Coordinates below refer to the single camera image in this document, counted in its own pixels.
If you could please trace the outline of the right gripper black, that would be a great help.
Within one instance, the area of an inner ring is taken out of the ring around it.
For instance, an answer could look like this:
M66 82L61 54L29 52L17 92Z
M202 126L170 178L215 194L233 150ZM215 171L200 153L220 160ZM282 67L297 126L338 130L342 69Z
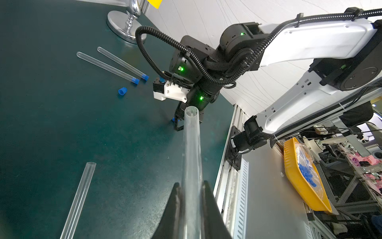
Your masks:
M179 102L175 115L174 115L174 130L175 131L181 131L184 129L185 123L182 125L179 125L181 121L185 121L186 117L188 116L188 113L186 112L188 105L184 102Z

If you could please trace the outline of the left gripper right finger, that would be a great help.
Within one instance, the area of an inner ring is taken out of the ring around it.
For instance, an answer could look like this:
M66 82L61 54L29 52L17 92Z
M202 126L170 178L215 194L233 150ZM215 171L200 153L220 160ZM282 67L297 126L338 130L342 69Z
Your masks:
M203 239L231 239L210 184L202 184Z

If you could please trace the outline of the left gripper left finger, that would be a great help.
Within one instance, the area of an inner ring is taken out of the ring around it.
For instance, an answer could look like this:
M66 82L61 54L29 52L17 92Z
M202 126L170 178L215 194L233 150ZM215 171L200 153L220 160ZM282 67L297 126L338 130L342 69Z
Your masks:
M151 239L177 239L181 211L181 186L175 183L159 225Z

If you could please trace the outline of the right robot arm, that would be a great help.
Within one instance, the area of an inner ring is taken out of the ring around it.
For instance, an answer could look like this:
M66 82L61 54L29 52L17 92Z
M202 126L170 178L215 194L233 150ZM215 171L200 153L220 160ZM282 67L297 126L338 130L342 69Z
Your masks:
M381 16L381 9L348 8L336 14L298 14L281 24L233 24L216 49L188 35L176 41L149 26L138 27L135 37L142 55L164 81L189 88L177 107L177 121L185 119L189 106L203 111L222 88L234 88L246 72L312 60L293 87L231 137L227 159L236 163L243 154L276 138L291 117L326 96L377 87L373 80L382 69Z

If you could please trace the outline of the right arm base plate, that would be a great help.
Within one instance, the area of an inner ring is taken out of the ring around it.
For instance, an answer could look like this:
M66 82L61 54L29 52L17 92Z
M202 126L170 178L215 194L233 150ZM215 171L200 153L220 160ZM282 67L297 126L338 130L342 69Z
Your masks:
M241 168L242 156L239 152L241 151L240 148L243 146L243 143L245 143L244 135L236 126L232 126L224 159L237 171Z

